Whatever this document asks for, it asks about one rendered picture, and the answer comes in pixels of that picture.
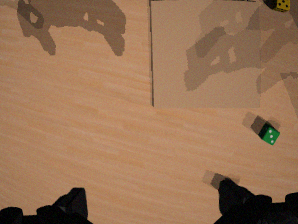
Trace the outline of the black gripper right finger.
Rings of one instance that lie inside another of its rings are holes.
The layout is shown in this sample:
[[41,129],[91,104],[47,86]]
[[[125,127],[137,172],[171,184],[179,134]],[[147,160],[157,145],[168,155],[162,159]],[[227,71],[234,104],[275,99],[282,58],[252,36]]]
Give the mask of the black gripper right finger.
[[285,202],[279,203],[272,203],[267,195],[253,195],[232,180],[220,181],[222,216],[214,224],[298,224],[298,192],[287,194]]

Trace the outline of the green die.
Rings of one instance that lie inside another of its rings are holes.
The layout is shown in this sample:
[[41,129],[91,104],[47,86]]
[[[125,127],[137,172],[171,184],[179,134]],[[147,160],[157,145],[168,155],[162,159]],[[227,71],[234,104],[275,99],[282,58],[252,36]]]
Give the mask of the green die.
[[269,143],[270,145],[274,145],[275,141],[277,140],[280,132],[277,131],[275,128],[271,127],[268,124],[264,124],[258,136],[265,142]]

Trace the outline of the tan flat mat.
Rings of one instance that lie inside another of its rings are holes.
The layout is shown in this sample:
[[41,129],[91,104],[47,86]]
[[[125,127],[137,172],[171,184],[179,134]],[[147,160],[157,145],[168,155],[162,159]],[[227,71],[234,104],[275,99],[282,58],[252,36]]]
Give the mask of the tan flat mat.
[[260,108],[258,2],[151,1],[154,108]]

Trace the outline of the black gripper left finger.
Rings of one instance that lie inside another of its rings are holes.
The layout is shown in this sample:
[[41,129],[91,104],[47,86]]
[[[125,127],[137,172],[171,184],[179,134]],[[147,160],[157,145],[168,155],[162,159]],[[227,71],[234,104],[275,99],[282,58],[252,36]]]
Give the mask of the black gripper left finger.
[[7,207],[0,210],[0,224],[93,224],[87,220],[85,188],[72,188],[52,206],[40,207],[36,213],[37,215],[23,215],[21,208]]

